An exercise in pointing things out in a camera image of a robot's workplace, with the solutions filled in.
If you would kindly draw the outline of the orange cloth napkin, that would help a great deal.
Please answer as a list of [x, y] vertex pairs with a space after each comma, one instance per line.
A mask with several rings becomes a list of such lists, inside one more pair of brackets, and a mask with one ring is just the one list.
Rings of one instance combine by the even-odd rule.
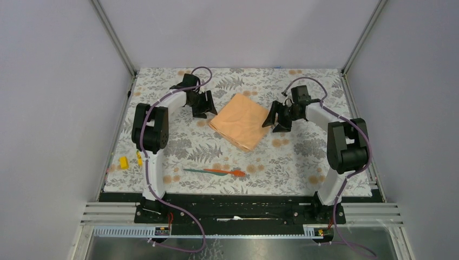
[[267, 116], [268, 109], [237, 93], [209, 122], [209, 126], [232, 145], [251, 152], [272, 128], [263, 126]]

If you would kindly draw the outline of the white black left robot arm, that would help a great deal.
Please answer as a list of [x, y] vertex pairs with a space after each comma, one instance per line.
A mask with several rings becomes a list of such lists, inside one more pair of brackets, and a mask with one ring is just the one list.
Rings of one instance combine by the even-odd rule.
[[163, 222], [168, 215], [167, 206], [158, 199], [166, 194], [162, 161], [169, 140], [169, 118], [185, 106], [191, 108], [194, 118], [206, 119], [208, 113], [217, 115], [211, 91], [203, 90], [207, 83], [202, 83], [194, 74], [185, 73], [180, 83], [170, 87], [153, 104], [138, 103], [135, 108], [131, 139], [146, 167], [146, 185], [140, 205], [156, 223]]

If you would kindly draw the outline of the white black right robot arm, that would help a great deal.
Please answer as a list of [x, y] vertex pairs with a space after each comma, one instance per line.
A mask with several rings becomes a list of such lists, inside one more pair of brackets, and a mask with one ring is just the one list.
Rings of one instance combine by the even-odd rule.
[[366, 122], [348, 119], [327, 108], [320, 99], [313, 99], [306, 85], [291, 90], [291, 104], [273, 101], [263, 127], [273, 132], [290, 132], [293, 121], [313, 122], [327, 132], [326, 157], [329, 172], [321, 188], [315, 192], [310, 215], [317, 223], [335, 216], [348, 179], [365, 171], [371, 161]]

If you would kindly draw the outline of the teal plastic knife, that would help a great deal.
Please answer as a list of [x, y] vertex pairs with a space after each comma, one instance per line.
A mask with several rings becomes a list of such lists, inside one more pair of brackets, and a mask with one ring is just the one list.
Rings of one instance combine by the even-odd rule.
[[186, 172], [194, 172], [194, 173], [207, 173], [207, 174], [213, 174], [216, 176], [225, 176], [228, 175], [228, 173], [222, 173], [222, 172], [213, 172], [213, 171], [206, 171], [206, 170], [195, 170], [195, 169], [183, 169]]

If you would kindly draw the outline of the orange plastic fork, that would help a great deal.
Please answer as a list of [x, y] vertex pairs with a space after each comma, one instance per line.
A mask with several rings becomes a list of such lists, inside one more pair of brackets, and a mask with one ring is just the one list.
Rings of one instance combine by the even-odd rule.
[[215, 170], [215, 169], [204, 169], [205, 173], [211, 173], [218, 176], [225, 176], [225, 175], [232, 175], [235, 177], [245, 177], [246, 173], [241, 170], [234, 170], [234, 171], [223, 171], [223, 170]]

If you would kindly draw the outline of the yellow toy block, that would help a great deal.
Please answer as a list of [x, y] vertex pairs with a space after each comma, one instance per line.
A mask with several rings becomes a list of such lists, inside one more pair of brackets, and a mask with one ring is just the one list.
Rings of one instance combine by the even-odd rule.
[[140, 151], [136, 151], [137, 164], [141, 168], [143, 166], [142, 155]]
[[121, 170], [129, 169], [129, 160], [126, 156], [119, 158], [119, 168]]

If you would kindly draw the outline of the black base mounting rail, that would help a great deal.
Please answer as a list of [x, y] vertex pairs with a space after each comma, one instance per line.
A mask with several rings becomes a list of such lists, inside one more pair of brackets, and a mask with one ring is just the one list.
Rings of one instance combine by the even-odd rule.
[[173, 235], [302, 235], [305, 225], [346, 224], [351, 203], [374, 206], [380, 197], [344, 198], [337, 207], [320, 206], [316, 196], [166, 194], [162, 201], [140, 193], [102, 193], [89, 203], [86, 221], [169, 225]]

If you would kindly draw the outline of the right aluminium frame post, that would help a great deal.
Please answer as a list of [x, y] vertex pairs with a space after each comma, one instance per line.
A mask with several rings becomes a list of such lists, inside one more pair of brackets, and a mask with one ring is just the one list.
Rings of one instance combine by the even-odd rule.
[[360, 50], [362, 49], [366, 39], [370, 35], [372, 28], [375, 26], [376, 22], [379, 19], [379, 16], [383, 12], [383, 10], [384, 10], [384, 8], [385, 8], [385, 6], [387, 5], [388, 2], [389, 2], [388, 0], [379, 0], [377, 2], [377, 5], [376, 5], [375, 9], [373, 10], [368, 22], [366, 23], [361, 35], [359, 36], [356, 45], [354, 46], [350, 56], [346, 60], [344, 67], [341, 69], [341, 73], [343, 75], [347, 74], [350, 71], [350, 69], [351, 69], [355, 59], [357, 58]]

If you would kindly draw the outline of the aluminium frame post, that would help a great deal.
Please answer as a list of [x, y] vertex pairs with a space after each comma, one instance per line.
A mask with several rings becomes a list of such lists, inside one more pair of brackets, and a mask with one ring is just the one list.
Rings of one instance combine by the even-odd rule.
[[116, 52], [121, 58], [125, 68], [128, 70], [131, 77], [135, 78], [137, 75], [137, 70], [130, 60], [123, 44], [121, 43], [107, 13], [104, 10], [102, 3], [99, 0], [89, 0], [90, 4], [93, 6], [95, 13], [100, 20], [104, 30], [106, 31], [110, 41], [112, 42]]
[[379, 0], [377, 2], [377, 5], [376, 5], [375, 9], [373, 10], [368, 22], [366, 23], [361, 35], [359, 36], [356, 45], [354, 46], [350, 56], [346, 60], [344, 67], [341, 69], [341, 73], [343, 75], [347, 74], [350, 71], [350, 69], [351, 69], [355, 59], [357, 58], [360, 50], [362, 49], [366, 39], [370, 35], [372, 28], [375, 26], [376, 22], [379, 19], [379, 16], [383, 12], [383, 10], [384, 10], [384, 8], [385, 8], [385, 6], [387, 5], [388, 2], [389, 2], [388, 0]]

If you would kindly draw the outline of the left aluminium frame post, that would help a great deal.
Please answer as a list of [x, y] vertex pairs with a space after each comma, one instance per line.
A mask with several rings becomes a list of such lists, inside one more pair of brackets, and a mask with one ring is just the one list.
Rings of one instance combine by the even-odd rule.
[[121, 43], [107, 13], [104, 10], [102, 3], [99, 0], [89, 0], [90, 4], [93, 6], [95, 13], [100, 20], [104, 30], [106, 31], [110, 41], [112, 42], [116, 52], [121, 58], [125, 68], [128, 70], [131, 77], [135, 78], [137, 75], [137, 70], [130, 60], [123, 44]]

